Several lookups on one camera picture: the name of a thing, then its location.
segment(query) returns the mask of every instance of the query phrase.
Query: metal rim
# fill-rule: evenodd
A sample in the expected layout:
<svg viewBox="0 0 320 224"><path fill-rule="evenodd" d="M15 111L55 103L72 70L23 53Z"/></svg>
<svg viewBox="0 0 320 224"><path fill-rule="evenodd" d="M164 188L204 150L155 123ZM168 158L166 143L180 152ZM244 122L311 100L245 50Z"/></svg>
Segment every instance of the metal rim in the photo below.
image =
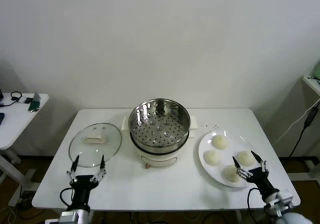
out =
<svg viewBox="0 0 320 224"><path fill-rule="evenodd" d="M105 160L104 163L106 163L108 160L110 160L111 158L113 158L113 157L118 153L118 151L119 151L119 149L120 149L120 147L121 147L121 145L122 145L122 140L123 140L123 138L122 138L122 133L121 133L120 129L119 129L117 126L115 126L115 125L113 125L113 124L111 124L111 123L98 122L98 123L94 123L94 124L91 124L91 125L86 126L86 127L83 128L82 130L78 131L76 135L74 135L74 137L73 137L72 140L70 141L69 148L68 148L68 155L69 155L69 158L70 158L71 162L74 162L74 160L72 159L71 154L70 154L71 144L72 144L72 142L74 141L74 139L75 139L82 131L84 131L85 129L87 129L87 128L89 128L89 127L92 127L92 126L94 126L94 125L97 125L97 124L107 124L107 125L113 126L113 127L115 127L115 128L118 130L118 132L119 132L119 134L120 134L120 145L119 145L118 149L115 151L115 153L114 153L110 158L108 158L107 160ZM86 166L86 165L78 164L78 166L79 166L79 167L82 167L82 168L95 168L95 167L99 167L100 164L97 164L97 165L95 165L95 166Z"/></svg>
<svg viewBox="0 0 320 224"><path fill-rule="evenodd" d="M178 140L176 140L175 142L173 142L173 143L171 143L170 145L168 145L168 147L173 146L173 145L176 145L176 144L179 143L181 140L183 140L186 136L189 135L189 129L190 129L190 125L191 125L191 119L190 119L190 115L189 115L187 109L186 109L183 105L181 105L180 103L178 103L178 102L176 102L176 101L174 101L174 100L171 100L171 99L154 98L154 99L150 99L150 100L144 101L144 102L140 103L139 105L137 105L137 106L132 110L132 112L131 112L131 114L130 114L130 116L129 116L129 119L128 119L128 127L129 127L130 136L131 136L131 131L132 131L132 128L131 128L131 125L130 125L130 120L131 120L131 118L135 115L136 110L138 110L142 105L146 105L147 103L153 103L153 102L157 102L157 101L165 101L165 102L174 103L174 104L176 104L177 106L179 106L182 110L184 110L184 112L186 113L186 116L187 116L188 121L189 121L188 131L186 131L186 132L184 133L184 135L183 135L180 139L178 139ZM149 144L145 144L145 143L144 143L143 145L144 145L144 146L151 147L151 148L157 148L156 146L149 145Z"/></svg>
<svg viewBox="0 0 320 224"><path fill-rule="evenodd" d="M169 152L164 152L164 153L155 153L155 152L150 152L150 151L148 151L148 150L142 149L141 146L139 146L139 145L136 144L136 142L134 141L134 139L132 138L131 133L130 133L130 138L131 138L133 144L134 144L140 151L142 151L142 152L144 152L144 153L147 153L147 154L150 154L150 155L155 155L155 156L168 155L168 154L171 154L171 153L174 153L174 152L180 150L180 148L182 148L182 147L186 144L186 142L187 142L187 140L188 140L188 137L189 137L189 131L188 131L188 133L187 133L187 138L186 138L185 142L184 142L181 146L179 146L177 149L172 150L172 151L169 151Z"/></svg>

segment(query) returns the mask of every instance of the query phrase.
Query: table leg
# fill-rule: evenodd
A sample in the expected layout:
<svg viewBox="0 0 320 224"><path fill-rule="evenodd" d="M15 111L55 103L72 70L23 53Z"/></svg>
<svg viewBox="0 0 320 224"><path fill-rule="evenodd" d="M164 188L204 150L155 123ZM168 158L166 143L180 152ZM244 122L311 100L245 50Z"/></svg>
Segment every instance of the table leg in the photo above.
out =
<svg viewBox="0 0 320 224"><path fill-rule="evenodd" d="M3 152L11 159L12 164L20 164L21 159L10 149L3 150Z"/></svg>
<svg viewBox="0 0 320 224"><path fill-rule="evenodd" d="M24 191L37 191L40 183L32 182L31 178L35 174L35 169L27 171L26 175L23 175L18 169L8 162L3 156L0 155L0 169L6 173L9 177L19 183L19 187L16 189L8 205L11 207L16 206L20 198L20 192Z"/></svg>
<svg viewBox="0 0 320 224"><path fill-rule="evenodd" d="M304 161L307 167L310 169L309 172L295 172L288 173L291 181L316 181L320 186L320 164L314 165L311 160Z"/></svg>
<svg viewBox="0 0 320 224"><path fill-rule="evenodd" d="M4 181L6 177L7 177L7 174L4 172L0 175L0 184Z"/></svg>

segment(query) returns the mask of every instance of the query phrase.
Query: stainless steel steamer basket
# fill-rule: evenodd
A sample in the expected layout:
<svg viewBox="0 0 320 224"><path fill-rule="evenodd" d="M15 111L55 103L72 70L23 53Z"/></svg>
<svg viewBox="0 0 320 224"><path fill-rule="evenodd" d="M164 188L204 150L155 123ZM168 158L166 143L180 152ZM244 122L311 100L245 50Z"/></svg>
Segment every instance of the stainless steel steamer basket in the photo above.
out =
<svg viewBox="0 0 320 224"><path fill-rule="evenodd" d="M190 116L179 103L157 98L138 105L128 123L136 146L149 154L165 155L187 141Z"/></svg>

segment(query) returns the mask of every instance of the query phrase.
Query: green object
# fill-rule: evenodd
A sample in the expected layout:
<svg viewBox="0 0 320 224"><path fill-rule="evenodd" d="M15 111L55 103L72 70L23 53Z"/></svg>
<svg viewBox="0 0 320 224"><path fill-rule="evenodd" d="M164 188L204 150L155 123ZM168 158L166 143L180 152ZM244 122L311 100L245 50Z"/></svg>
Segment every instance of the green object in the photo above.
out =
<svg viewBox="0 0 320 224"><path fill-rule="evenodd" d="M317 65L315 65L312 74L314 75L315 78L317 78L318 80L320 80L320 61L318 62Z"/></svg>
<svg viewBox="0 0 320 224"><path fill-rule="evenodd" d="M37 112L39 110L40 107L40 96L38 93L34 94L33 100L30 103L29 112Z"/></svg>

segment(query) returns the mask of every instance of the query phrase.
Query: cable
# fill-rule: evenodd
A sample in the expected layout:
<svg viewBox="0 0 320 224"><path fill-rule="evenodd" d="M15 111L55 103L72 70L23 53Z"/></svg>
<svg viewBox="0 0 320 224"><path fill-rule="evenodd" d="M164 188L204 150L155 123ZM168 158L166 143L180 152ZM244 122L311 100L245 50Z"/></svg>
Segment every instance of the cable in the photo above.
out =
<svg viewBox="0 0 320 224"><path fill-rule="evenodd" d="M136 213L136 222L137 222L138 224L169 224L169 223L166 222L166 221L159 220L162 215L163 215L163 212L162 212L162 213L160 214L160 216L157 217L156 219L150 220L149 213L147 213L147 219L148 219L148 221L142 223L142 222L139 221L139 212L137 212L137 213Z"/></svg>
<svg viewBox="0 0 320 224"><path fill-rule="evenodd" d="M4 208L2 208L1 210L0 210L0 213L1 212L3 212L5 209L7 209L8 208L8 206L5 206Z"/></svg>
<svg viewBox="0 0 320 224"><path fill-rule="evenodd" d="M3 219L3 221L1 222L1 224L4 224L6 222L6 220L8 220L9 224L14 224L16 222L17 216L15 214L14 209L11 209L10 206L6 206L6 208L9 208L10 213L8 215L6 215L6 217Z"/></svg>
<svg viewBox="0 0 320 224"><path fill-rule="evenodd" d="M188 218L188 217L186 217L186 215L183 215L183 217L184 217L184 219L186 219L186 220L188 220L188 221L190 221L190 222L194 222L194 221L198 220L199 217L201 217L201 213L199 213L199 214L198 214L197 216L195 216L194 218Z"/></svg>
<svg viewBox="0 0 320 224"><path fill-rule="evenodd" d="M130 216L130 224L132 224L134 222L134 215L135 213L132 212L131 215L130 215L130 212L129 212L129 216Z"/></svg>
<svg viewBox="0 0 320 224"><path fill-rule="evenodd" d="M256 219L255 219L255 217L254 217L254 215L253 215L252 212L251 212L250 203L249 203L250 194L251 194L251 192L252 192L253 190L259 190L259 189L254 187L254 188L251 188L251 189L249 190L248 197L247 197L247 199L246 199L246 204L248 205L248 211L249 211L249 214L250 214L250 216L252 217L254 223L255 223L255 224L258 224L257 221L256 221Z"/></svg>
<svg viewBox="0 0 320 224"><path fill-rule="evenodd" d="M300 140L301 140L301 138L302 138L302 135L304 134L304 132L305 132L306 129L307 129L307 127L304 126L303 129L302 129L302 131L301 131L301 133L300 133L300 137L299 137L298 141L296 142L296 144L295 144L292 152L291 152L290 155L288 156L288 158L290 158L290 157L292 156L292 154L295 152L295 150L296 150L296 148L297 148L297 146L298 146L298 144L299 144L299 142L300 142Z"/></svg>
<svg viewBox="0 0 320 224"><path fill-rule="evenodd" d="M294 126L294 124L296 124L298 121L300 121L306 114L307 114L307 112L310 110L310 109L312 109L315 105L315 107L317 108L318 107L318 105L320 104L320 98L318 99L318 100L316 100L316 102L311 106L311 107L309 107L304 113L303 113L303 115L300 117L300 118L298 118L295 122L293 122L290 126L289 126L289 128L273 143L273 144L276 144L277 142L279 142L283 137L284 137L284 135L285 134L287 134L288 133L288 131Z"/></svg>
<svg viewBox="0 0 320 224"><path fill-rule="evenodd" d="M25 212L27 210L30 210L33 207L32 206L32 199L33 198L34 198L33 193L26 193L24 195L20 194L19 203L16 205L16 208L21 212Z"/></svg>
<svg viewBox="0 0 320 224"><path fill-rule="evenodd" d="M203 221L202 221L202 224L205 224L206 220L207 220L208 218L210 218L211 216L213 216L213 215L218 215L218 216L220 216L220 217L224 220L224 222L225 222L226 224L228 224L227 219L226 219L225 216L222 215L220 212L213 212L213 213L210 213L210 214L206 215L205 218L204 218Z"/></svg>
<svg viewBox="0 0 320 224"><path fill-rule="evenodd" d="M101 217L99 220L98 220L98 223L97 224L103 224L105 223L105 218L104 217Z"/></svg>
<svg viewBox="0 0 320 224"><path fill-rule="evenodd" d="M60 192L60 200L63 202L63 204L65 204L67 207L69 207L70 205L68 204L68 203L66 203L65 202L65 200L63 199L63 197L62 197L62 194L65 192L65 191L67 191L67 190L72 190L72 188L71 187L67 187L67 188L65 188L65 189L63 189L61 192Z"/></svg>
<svg viewBox="0 0 320 224"><path fill-rule="evenodd" d="M157 222L157 221L162 217L163 214L164 214L164 213L161 212L160 215L159 215L157 218L155 218L155 219L153 219L153 220L150 220L150 213L149 213L149 212L146 213L146 215L147 215L147 217L148 217L148 222L149 222L149 223L163 223L163 221Z"/></svg>
<svg viewBox="0 0 320 224"><path fill-rule="evenodd" d="M20 96L13 96L14 93L18 93ZM17 102L20 100L20 98L22 98L22 93L21 93L20 91L15 90L15 91L13 91L13 92L10 93L10 96L11 96L11 100L14 100L14 101L11 102L11 103L8 104L8 105L5 105L5 104L3 104L3 103L0 103L0 108L10 107L11 105L17 103Z"/></svg>
<svg viewBox="0 0 320 224"><path fill-rule="evenodd" d="M33 215L33 216L30 216L30 217L24 217L24 216L21 216L20 215L20 210L18 209L18 211L17 211L17 214L18 214L18 217L21 219L21 220L31 220L31 219L33 219L33 218L36 218L36 217L38 217L38 216L40 216L42 213L44 213L45 212L45 210L42 210L42 211L40 211L38 214L36 214L36 215Z"/></svg>

